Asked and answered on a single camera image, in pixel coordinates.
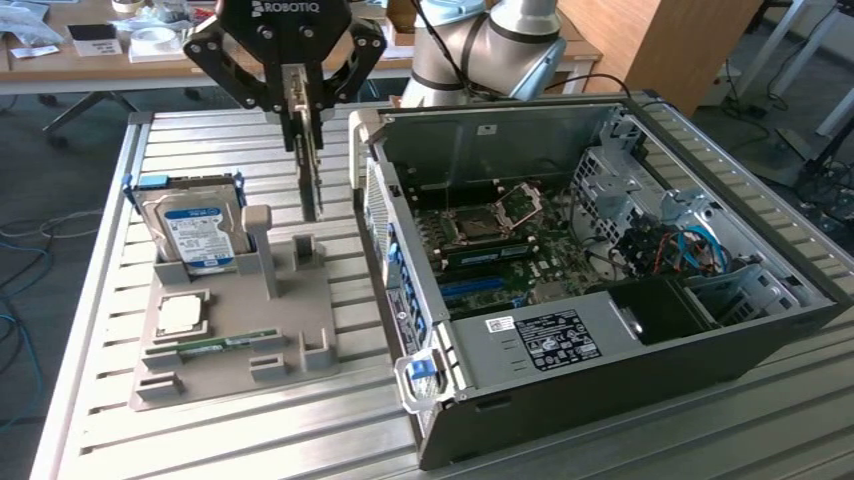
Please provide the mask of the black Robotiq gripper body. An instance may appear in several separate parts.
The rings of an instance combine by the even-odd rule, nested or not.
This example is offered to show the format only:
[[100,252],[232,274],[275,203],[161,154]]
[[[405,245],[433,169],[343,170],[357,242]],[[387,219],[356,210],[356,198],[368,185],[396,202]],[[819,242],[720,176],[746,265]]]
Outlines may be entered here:
[[264,65],[321,62],[351,21],[347,1],[219,2],[220,27]]

